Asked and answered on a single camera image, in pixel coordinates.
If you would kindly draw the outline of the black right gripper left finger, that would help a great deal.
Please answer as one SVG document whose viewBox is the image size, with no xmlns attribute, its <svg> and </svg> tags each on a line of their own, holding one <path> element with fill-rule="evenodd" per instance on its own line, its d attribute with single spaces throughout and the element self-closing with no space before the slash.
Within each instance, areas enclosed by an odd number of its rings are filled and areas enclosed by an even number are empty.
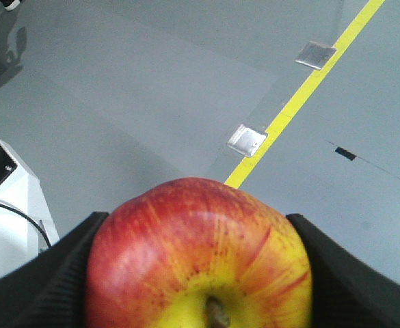
<svg viewBox="0 0 400 328">
<path fill-rule="evenodd" d="M 83 327 L 90 248 L 108 216 L 94 212 L 50 249 L 0 278 L 0 327 Z"/>
</svg>

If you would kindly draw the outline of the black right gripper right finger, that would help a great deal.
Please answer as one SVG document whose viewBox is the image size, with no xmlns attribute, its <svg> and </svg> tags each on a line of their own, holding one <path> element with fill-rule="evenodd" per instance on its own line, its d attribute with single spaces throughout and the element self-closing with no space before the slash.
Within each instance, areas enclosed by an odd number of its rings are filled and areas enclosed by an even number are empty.
<svg viewBox="0 0 400 328">
<path fill-rule="evenodd" d="M 312 270 L 313 327 L 400 327 L 400 285 L 335 243 L 301 214 L 287 215 Z"/>
</svg>

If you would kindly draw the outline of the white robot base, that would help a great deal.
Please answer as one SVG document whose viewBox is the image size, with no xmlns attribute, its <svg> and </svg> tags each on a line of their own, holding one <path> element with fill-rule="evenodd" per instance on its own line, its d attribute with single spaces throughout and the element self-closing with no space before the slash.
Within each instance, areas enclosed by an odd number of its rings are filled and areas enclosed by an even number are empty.
<svg viewBox="0 0 400 328">
<path fill-rule="evenodd" d="M 0 139 L 0 278 L 58 241 L 39 177 Z"/>
</svg>

